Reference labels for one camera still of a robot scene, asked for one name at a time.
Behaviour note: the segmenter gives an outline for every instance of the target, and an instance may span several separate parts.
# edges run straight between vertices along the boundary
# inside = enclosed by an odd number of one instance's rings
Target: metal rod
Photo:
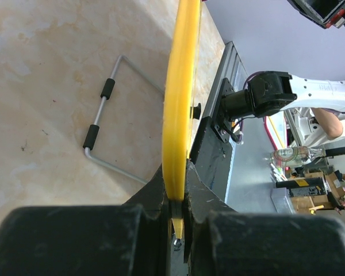
[[[101,116],[102,110],[104,109],[105,102],[106,102],[106,97],[102,97],[101,103],[97,111],[96,119],[94,119],[94,123],[93,123],[94,125],[98,125],[98,121]]]
[[[299,137],[299,133],[297,132],[297,128],[295,126],[295,122],[294,122],[292,113],[289,110],[285,110],[283,113],[285,115],[286,122],[290,126],[290,130],[294,136],[295,143],[297,144],[297,146],[301,146],[301,140]]]
[[[330,148],[326,150],[326,157],[345,155],[345,147]]]
[[[202,118],[213,116],[214,108],[216,107],[216,103],[218,101],[218,94],[220,91],[221,84],[224,78],[230,77],[230,75],[227,74],[228,66],[230,64],[230,60],[235,59],[236,54],[237,53],[233,42],[230,41],[226,43],[223,56],[221,58],[220,64],[218,65],[216,76],[213,80],[212,87],[208,95],[206,107],[203,111]]]
[[[119,68],[119,65],[120,65],[120,63],[121,63],[121,61],[122,61],[123,59],[129,64],[130,67],[132,67],[137,73],[139,73],[147,82],[149,82],[149,83],[150,83],[154,88],[156,88],[162,95],[164,95],[164,90],[163,90],[161,87],[159,87],[159,86],[158,86],[148,75],[146,75],[144,72],[142,72],[141,69],[139,69],[135,64],[133,64],[133,63],[132,63],[126,56],[124,56],[124,55],[120,55],[120,56],[118,57],[118,59],[117,59],[117,61],[116,61],[116,64],[115,64],[115,66],[114,66],[114,69],[113,69],[113,71],[112,71],[112,73],[111,73],[111,75],[110,75],[110,79],[114,79],[114,77],[115,77],[115,75],[116,75],[116,73],[117,73],[117,70],[118,70],[118,68]],[[99,123],[99,119],[101,118],[102,110],[104,109],[106,100],[107,100],[106,97],[102,97],[101,103],[100,103],[99,108],[98,108],[98,111],[97,111],[96,118],[94,119],[94,125],[98,125],[98,123]],[[127,171],[125,171],[125,170],[119,168],[119,167],[116,167],[116,166],[110,164],[110,163],[107,162],[107,161],[104,161],[104,160],[102,160],[102,159],[100,159],[100,158],[98,158],[98,157],[96,157],[96,156],[93,156],[93,155],[91,154],[91,149],[90,149],[89,147],[86,147],[86,148],[85,148],[85,155],[86,155],[87,158],[89,158],[90,160],[92,160],[93,162],[95,162],[95,163],[97,163],[97,164],[99,164],[99,165],[101,165],[101,166],[104,166],[104,167],[109,168],[109,169],[111,169],[111,170],[113,170],[113,171],[116,171],[117,173],[120,173],[120,174],[122,174],[122,175],[125,175],[125,176],[127,176],[127,177],[130,177],[130,178],[132,178],[132,179],[134,179],[134,180],[136,180],[136,181],[138,181],[138,182],[140,182],[140,183],[142,183],[142,184],[147,184],[147,183],[148,183],[148,181],[146,181],[145,179],[142,179],[142,178],[140,178],[140,177],[138,177],[138,176],[136,176],[136,175],[134,175],[134,174],[131,174],[131,173],[129,173],[129,172],[127,172]]]
[[[134,63],[132,63],[126,56],[121,55],[118,57],[114,70],[111,73],[110,79],[114,79],[117,69],[119,67],[119,64],[121,62],[121,60],[124,59],[124,61],[126,61],[130,67],[132,67],[135,71],[137,71],[146,81],[148,81],[154,88],[156,88],[157,90],[159,90],[159,92],[161,94],[164,95],[164,89],[162,89],[158,84],[156,84],[148,75],[146,75],[141,69],[139,69]]]
[[[93,162],[95,162],[95,163],[97,163],[99,165],[102,165],[102,166],[104,166],[106,168],[109,168],[109,169],[111,169],[113,171],[116,171],[117,173],[125,175],[126,177],[130,177],[130,178],[132,178],[132,179],[134,179],[134,180],[136,180],[136,181],[138,181],[138,182],[140,182],[142,184],[147,184],[148,183],[148,181],[146,181],[146,180],[144,180],[144,179],[142,179],[140,177],[137,177],[134,174],[131,174],[131,173],[127,172],[127,171],[124,171],[123,169],[121,169],[119,167],[116,167],[116,166],[110,164],[109,162],[106,162],[106,161],[104,161],[104,160],[102,160],[102,159],[100,159],[100,158],[98,158],[96,156],[91,155],[90,148],[85,148],[85,155],[86,155],[87,158],[89,158],[90,160],[92,160]]]

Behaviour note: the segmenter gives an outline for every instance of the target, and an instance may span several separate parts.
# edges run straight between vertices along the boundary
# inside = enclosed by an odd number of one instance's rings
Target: bottle
[[[322,148],[293,147],[278,149],[271,154],[271,163],[277,168],[297,168],[326,156]]]

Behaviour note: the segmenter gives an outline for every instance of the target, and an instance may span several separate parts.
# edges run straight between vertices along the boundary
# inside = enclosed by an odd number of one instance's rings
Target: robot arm
[[[345,113],[345,80],[299,78],[269,71],[253,77],[248,88],[223,97],[221,107],[230,120],[261,118],[290,108],[324,108]]]

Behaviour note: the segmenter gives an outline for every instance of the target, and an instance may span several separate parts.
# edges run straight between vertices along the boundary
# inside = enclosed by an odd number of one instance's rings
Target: wire
[[[253,117],[245,117],[245,118],[241,118],[238,122],[235,123],[235,125],[231,128],[231,131],[233,132],[234,129],[236,128],[237,125],[239,125],[241,122],[243,122],[245,119],[252,119],[255,118],[255,116]]]
[[[223,125],[223,130],[229,133],[230,137],[232,138],[232,140],[234,140],[234,142],[236,143],[240,142],[239,138],[231,130],[229,130],[225,125]]]
[[[265,72],[265,71],[258,71],[258,72],[255,72],[255,73],[251,74],[251,75],[246,79],[246,81],[244,82],[243,89],[246,88],[248,82],[249,82],[252,78],[254,78],[255,76],[257,76],[257,75],[259,75],[259,74],[262,74],[262,73],[264,73],[264,72]],[[244,119],[242,119],[242,120],[239,122],[240,131],[243,131],[243,128],[244,128],[243,120],[244,120]],[[240,135],[239,141],[241,142],[242,139],[243,139],[243,135]]]

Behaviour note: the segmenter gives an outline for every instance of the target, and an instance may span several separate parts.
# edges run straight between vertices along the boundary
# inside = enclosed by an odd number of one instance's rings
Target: person's arm
[[[322,108],[312,108],[312,111],[330,139],[336,139],[343,134],[343,124],[336,115]]]

